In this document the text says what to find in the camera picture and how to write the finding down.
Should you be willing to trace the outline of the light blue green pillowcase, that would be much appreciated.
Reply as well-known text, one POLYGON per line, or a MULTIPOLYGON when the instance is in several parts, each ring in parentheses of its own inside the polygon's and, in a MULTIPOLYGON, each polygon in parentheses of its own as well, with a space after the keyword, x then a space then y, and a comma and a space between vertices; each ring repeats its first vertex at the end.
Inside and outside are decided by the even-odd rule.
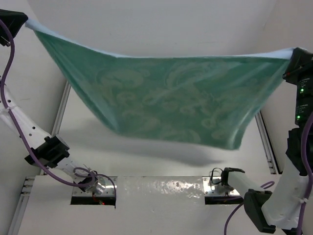
POLYGON ((25 25, 112 132, 225 150, 240 148, 247 126, 282 83, 293 52, 131 57, 84 46, 35 20, 25 25))

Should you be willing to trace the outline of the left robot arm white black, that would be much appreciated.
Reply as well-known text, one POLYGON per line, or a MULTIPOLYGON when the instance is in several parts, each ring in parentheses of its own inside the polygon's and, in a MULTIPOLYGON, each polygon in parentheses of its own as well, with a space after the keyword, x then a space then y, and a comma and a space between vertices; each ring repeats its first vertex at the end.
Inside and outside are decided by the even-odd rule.
POLYGON ((0 118, 22 140, 28 156, 25 160, 41 168, 55 180, 83 192, 95 193, 99 179, 94 171, 69 156, 68 145, 58 136, 40 128, 13 99, 5 84, 15 55, 14 38, 27 22, 23 12, 0 11, 0 44, 10 47, 10 55, 0 77, 0 118))

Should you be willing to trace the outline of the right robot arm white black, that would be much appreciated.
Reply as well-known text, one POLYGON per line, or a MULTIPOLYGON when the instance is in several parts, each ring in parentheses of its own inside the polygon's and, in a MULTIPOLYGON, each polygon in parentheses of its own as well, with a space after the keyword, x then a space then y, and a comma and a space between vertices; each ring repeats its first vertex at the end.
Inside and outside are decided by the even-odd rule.
POLYGON ((258 229, 273 234, 302 234, 306 204, 313 189, 313 55, 295 48, 283 79, 297 87, 296 128, 289 131, 287 158, 273 192, 255 185, 238 168, 225 168, 220 184, 234 188, 243 198, 246 214, 258 229))

